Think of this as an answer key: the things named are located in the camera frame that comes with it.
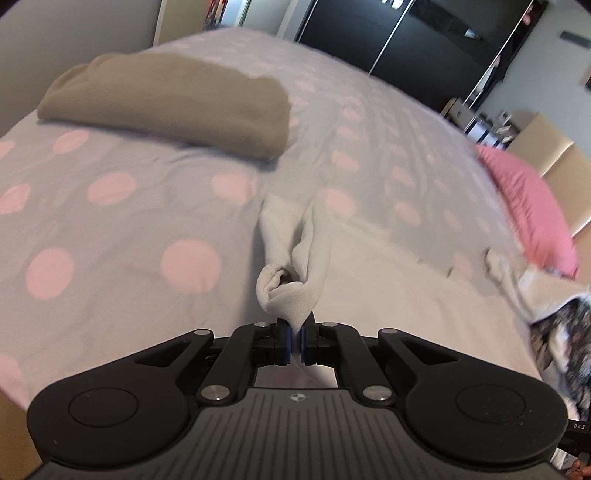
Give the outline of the person's right hand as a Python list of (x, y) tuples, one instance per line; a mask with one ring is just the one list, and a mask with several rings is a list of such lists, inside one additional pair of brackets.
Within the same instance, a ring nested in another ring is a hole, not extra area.
[(574, 461), (566, 472), (569, 480), (588, 480), (591, 478), (591, 465), (584, 465), (581, 458)]

